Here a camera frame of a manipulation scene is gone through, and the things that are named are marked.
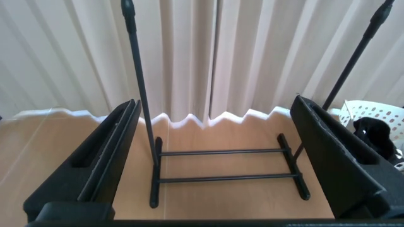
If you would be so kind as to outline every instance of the white basket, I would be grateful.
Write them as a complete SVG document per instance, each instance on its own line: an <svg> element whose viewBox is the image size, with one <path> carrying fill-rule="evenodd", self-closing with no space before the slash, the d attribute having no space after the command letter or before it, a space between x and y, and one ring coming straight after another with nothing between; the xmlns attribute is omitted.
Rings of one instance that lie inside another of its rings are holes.
<svg viewBox="0 0 404 227"><path fill-rule="evenodd" d="M353 121L362 117L372 117L390 126L390 139L404 139L404 108L361 100L345 101L339 118L341 124L353 130Z"/></svg>

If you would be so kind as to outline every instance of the brown floor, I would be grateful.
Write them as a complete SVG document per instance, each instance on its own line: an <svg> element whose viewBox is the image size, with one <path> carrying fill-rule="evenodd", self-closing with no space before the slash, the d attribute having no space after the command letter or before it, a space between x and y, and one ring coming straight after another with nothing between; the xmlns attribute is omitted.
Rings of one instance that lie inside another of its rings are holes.
<svg viewBox="0 0 404 227"><path fill-rule="evenodd" d="M5 226L23 226L23 201L98 126L89 117L65 113L0 121L0 219ZM160 119L154 135L163 151L202 149L277 148L276 136L285 134L294 151L300 143L293 122L279 113L267 120L247 116L242 124L222 120L201 129L193 120L173 128ZM162 185L160 205L148 205L152 158L143 123L132 141L114 201L116 219L263 219L333 218L331 209L305 153L298 166L311 192L303 201L292 179ZM206 177L287 173L280 153L165 157L162 177Z"/></svg>

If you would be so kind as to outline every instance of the black crossbar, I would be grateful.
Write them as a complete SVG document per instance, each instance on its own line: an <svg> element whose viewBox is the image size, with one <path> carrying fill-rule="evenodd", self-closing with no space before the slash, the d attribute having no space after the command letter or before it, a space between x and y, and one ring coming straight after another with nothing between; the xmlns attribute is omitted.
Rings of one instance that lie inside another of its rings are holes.
<svg viewBox="0 0 404 227"><path fill-rule="evenodd" d="M279 174L229 176L229 177L168 178L168 179L160 179L158 182L159 183L185 183L185 182L206 182L206 181L219 181L219 180L252 180L252 179L289 178L289 177L297 177L297 174L279 173Z"/></svg>
<svg viewBox="0 0 404 227"><path fill-rule="evenodd" d="M204 154L244 154L244 153L275 153L287 152L287 149L238 149L238 150L221 150L221 151L176 151L163 152L160 156L182 156L182 155L204 155Z"/></svg>

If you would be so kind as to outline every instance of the black pole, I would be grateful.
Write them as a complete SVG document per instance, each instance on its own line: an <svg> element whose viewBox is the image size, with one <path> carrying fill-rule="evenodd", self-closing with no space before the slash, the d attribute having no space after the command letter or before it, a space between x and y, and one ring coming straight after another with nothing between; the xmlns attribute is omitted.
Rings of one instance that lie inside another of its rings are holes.
<svg viewBox="0 0 404 227"><path fill-rule="evenodd" d="M121 0L122 14L125 17L126 30L129 33L129 41L131 42L134 70L136 71L136 77L138 79L138 86L140 92L140 99L143 106L143 113L145 114L145 122L147 128L147 135L149 138L151 155L153 157L153 163L155 166L159 166L156 147L154 145L152 122L150 120L149 106L146 96L145 80L143 78L143 70L141 67L139 43L136 36L136 22L134 20L134 6L132 0Z"/></svg>
<svg viewBox="0 0 404 227"><path fill-rule="evenodd" d="M345 80L348 78L351 70L354 68L356 62L358 61L360 55L362 55L363 51L365 50L367 44L371 41L374 34L376 34L377 30L380 26L386 21L387 17L390 14L391 7L394 0L386 0L373 14L371 18L371 22L367 27L362 40L359 42L358 46L356 47L355 51L353 52L351 58L349 59L347 65L343 69L340 77L336 81L333 89L331 90L330 94L328 95L323 109L327 110L331 103L333 102L336 94L338 94L339 90L341 89L342 85L344 84ZM296 161L301 152L303 151L303 144L300 144L299 148L294 155L294 160Z"/></svg>

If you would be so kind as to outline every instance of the curtain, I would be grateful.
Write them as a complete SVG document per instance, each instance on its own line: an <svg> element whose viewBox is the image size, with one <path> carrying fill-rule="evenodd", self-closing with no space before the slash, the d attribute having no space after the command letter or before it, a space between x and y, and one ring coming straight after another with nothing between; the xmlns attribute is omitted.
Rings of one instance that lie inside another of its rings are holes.
<svg viewBox="0 0 404 227"><path fill-rule="evenodd" d="M134 0L151 116L202 121L320 105L381 0ZM344 100L404 105L404 1L365 49ZM64 107L107 115L139 98L120 1L0 1L0 115Z"/></svg>

